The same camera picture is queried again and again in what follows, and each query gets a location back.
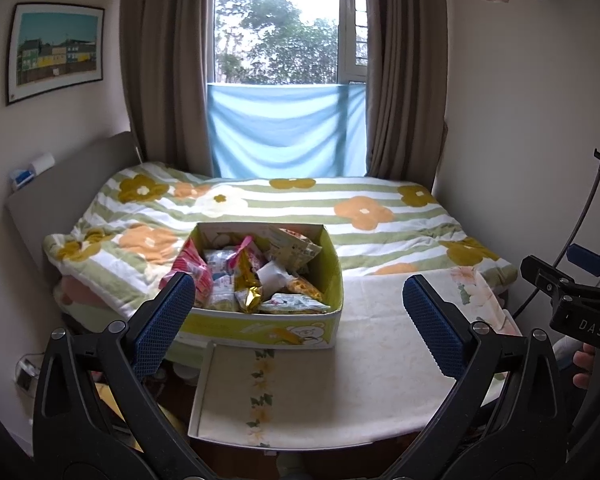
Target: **curtain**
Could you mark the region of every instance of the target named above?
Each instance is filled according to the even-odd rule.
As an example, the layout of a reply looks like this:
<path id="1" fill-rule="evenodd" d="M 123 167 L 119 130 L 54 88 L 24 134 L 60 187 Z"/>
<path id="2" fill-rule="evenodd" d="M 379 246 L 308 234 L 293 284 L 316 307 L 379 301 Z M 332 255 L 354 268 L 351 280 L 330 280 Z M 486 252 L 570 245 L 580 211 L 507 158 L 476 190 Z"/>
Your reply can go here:
<path id="1" fill-rule="evenodd" d="M 208 86 L 214 174 L 306 178 L 365 174 L 365 86 Z"/>
<path id="2" fill-rule="evenodd" d="M 367 174 L 431 189 L 446 131 L 446 0 L 367 0 L 367 12 Z"/>
<path id="3" fill-rule="evenodd" d="M 120 0 L 131 129 L 146 160 L 211 175 L 206 122 L 212 0 Z"/>

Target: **tree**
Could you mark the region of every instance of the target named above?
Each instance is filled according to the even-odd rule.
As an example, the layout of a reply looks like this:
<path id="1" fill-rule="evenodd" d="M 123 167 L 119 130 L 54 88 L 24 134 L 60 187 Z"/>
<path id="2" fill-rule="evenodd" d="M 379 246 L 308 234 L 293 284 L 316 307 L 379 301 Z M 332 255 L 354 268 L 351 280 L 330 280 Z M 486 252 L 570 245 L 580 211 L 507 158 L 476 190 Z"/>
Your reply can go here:
<path id="1" fill-rule="evenodd" d="M 216 0 L 216 80 L 335 83 L 338 26 L 305 23 L 289 0 Z"/>

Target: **wooden floor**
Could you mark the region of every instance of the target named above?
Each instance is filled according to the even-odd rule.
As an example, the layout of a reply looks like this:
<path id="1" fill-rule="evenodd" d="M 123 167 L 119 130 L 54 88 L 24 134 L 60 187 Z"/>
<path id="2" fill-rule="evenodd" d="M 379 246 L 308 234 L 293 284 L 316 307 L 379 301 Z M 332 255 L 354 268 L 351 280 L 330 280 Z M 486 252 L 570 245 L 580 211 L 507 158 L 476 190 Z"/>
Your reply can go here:
<path id="1" fill-rule="evenodd" d="M 158 402 L 186 426 L 193 405 L 195 388 L 185 384 L 168 369 L 169 379 Z M 315 480 L 345 480 L 380 476 L 407 449 L 417 434 L 381 440 L 368 446 L 302 453 L 306 471 Z M 191 439 L 190 446 L 218 475 L 224 478 L 278 480 L 276 457 L 260 449 L 221 446 Z"/>

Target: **blue gripper pad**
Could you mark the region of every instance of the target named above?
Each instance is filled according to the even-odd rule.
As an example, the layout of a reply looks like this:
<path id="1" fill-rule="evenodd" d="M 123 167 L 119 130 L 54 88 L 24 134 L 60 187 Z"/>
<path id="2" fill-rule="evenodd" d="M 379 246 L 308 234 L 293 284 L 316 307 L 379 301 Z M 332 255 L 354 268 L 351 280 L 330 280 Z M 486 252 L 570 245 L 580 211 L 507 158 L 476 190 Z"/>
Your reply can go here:
<path id="1" fill-rule="evenodd" d="M 163 298 L 158 295 L 155 300 L 152 300 L 161 301 L 155 307 L 152 318 L 134 341 L 132 368 L 139 380 L 155 374 L 160 367 L 167 349 L 193 307 L 196 285 L 191 276 L 184 274 L 175 285 L 170 287 L 170 290 L 165 292 Z"/>
<path id="2" fill-rule="evenodd" d="M 454 304 L 445 303 L 422 275 L 404 282 L 402 303 L 440 371 L 456 380 L 462 377 L 472 344 L 470 324 L 462 312 Z"/>
<path id="3" fill-rule="evenodd" d="M 567 260 L 600 278 L 600 255 L 578 245 L 571 244 L 567 249 Z"/>

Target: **wall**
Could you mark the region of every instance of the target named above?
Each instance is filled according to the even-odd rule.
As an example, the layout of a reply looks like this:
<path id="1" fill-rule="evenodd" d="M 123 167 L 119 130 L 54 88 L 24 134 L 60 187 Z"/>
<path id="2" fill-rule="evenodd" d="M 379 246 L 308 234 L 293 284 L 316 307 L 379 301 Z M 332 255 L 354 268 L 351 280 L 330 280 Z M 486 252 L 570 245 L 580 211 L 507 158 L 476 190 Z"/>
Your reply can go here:
<path id="1" fill-rule="evenodd" d="M 512 263 L 531 253 L 552 262 L 598 166 L 600 0 L 448 6 L 449 133 L 436 195 Z M 576 241 L 600 251 L 600 188 Z M 586 277 L 568 262 L 561 268 Z M 531 290 L 519 279 L 512 307 Z M 541 294 L 519 322 L 546 328 L 549 318 Z"/>
<path id="2" fill-rule="evenodd" d="M 104 80 L 4 105 L 4 67 L 13 6 L 59 2 L 105 7 Z M 30 439 L 28 402 L 13 383 L 21 355 L 43 351 L 58 309 L 36 275 L 3 204 L 8 173 L 42 152 L 61 159 L 80 146 L 128 129 L 118 52 L 118 0 L 0 0 L 0 419 Z"/>

